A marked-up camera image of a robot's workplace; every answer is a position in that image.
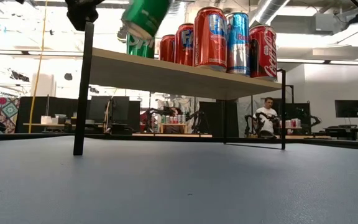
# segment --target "red soda can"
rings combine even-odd
[[[221,9],[204,7],[194,23],[194,66],[225,72],[227,66],[227,20]]]
[[[194,25],[182,24],[175,35],[175,63],[193,66]]]
[[[250,72],[252,78],[277,79],[276,33],[266,25],[250,30]]]
[[[174,62],[175,35],[165,35],[160,42],[160,60]]]

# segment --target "wooden shelf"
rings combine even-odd
[[[93,48],[90,84],[217,100],[280,90],[281,84]]]

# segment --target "colorful quilt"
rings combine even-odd
[[[19,98],[0,97],[0,122],[6,126],[5,133],[15,133],[19,102]]]

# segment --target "black metal leg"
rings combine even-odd
[[[223,128],[223,144],[227,143],[227,106],[226,100],[222,100],[222,128]]]
[[[287,133],[287,130],[285,129],[285,80],[286,80],[286,73],[284,69],[278,70],[278,72],[282,73],[282,89],[281,89],[281,116],[282,116],[282,122],[281,122],[281,149],[285,150],[285,135]]]
[[[80,94],[78,96],[77,120],[74,138],[74,156],[81,156],[84,148],[86,105],[88,102],[88,88],[90,85],[92,48],[93,48],[93,23],[85,25],[84,56],[82,60]]]

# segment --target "gray table surface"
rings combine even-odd
[[[0,141],[0,224],[358,223],[358,150]]]

